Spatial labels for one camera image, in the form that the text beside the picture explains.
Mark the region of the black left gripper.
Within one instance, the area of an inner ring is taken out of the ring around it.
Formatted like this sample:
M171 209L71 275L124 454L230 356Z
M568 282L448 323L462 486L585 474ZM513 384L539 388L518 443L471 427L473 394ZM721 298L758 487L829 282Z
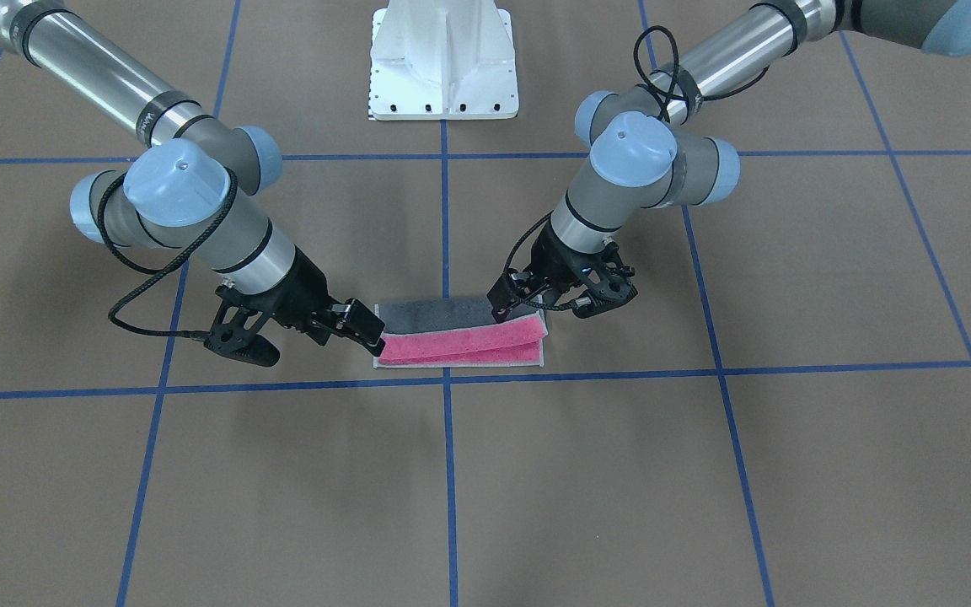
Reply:
M585 288L578 273L594 264L620 264L620 247L606 237L601 250L582 253L564 244L550 223L536 223L517 239L512 252L517 253L529 235L537 234L531 249L531 261L523 271L502 274L486 293L490 315L498 325L536 314L536 309L574 309L574 300Z

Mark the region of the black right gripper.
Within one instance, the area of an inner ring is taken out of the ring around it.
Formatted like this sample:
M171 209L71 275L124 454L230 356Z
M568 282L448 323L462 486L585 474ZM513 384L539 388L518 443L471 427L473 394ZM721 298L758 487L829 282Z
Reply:
M332 297L325 274L301 250L294 250L292 268L265 296L266 312L277 324L307 335L319 346L326 346L332 334L332 307L338 304L338 334L373 355L384 350L385 323L361 300L339 303Z

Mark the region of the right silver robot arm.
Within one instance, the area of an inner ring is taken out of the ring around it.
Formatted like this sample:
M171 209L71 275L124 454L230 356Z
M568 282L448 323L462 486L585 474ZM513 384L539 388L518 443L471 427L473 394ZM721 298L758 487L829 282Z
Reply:
M362 301L332 297L325 274L255 203L284 165L262 128L225 126L62 1L0 1L0 49L53 74L145 146L129 169L85 177L70 196L77 230L145 276L110 308L112 324L263 368L280 360L261 334L269 321L321 346L339 336L382 352L381 319ZM161 331L123 321L131 301L193 258L221 281L212 326Z

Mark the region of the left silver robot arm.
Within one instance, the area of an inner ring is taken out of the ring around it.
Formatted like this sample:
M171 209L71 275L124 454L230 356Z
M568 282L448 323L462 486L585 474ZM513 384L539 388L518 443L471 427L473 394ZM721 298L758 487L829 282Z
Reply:
M639 210L720 202L740 158L731 143L686 133L705 105L751 88L778 59L835 31L855 31L927 54L971 53L971 1L759 1L723 30L623 93L598 91L579 105L574 130L588 158L555 210L528 234L531 259L505 265L488 292L497 323L517 308L590 318L636 296L635 272L615 234Z

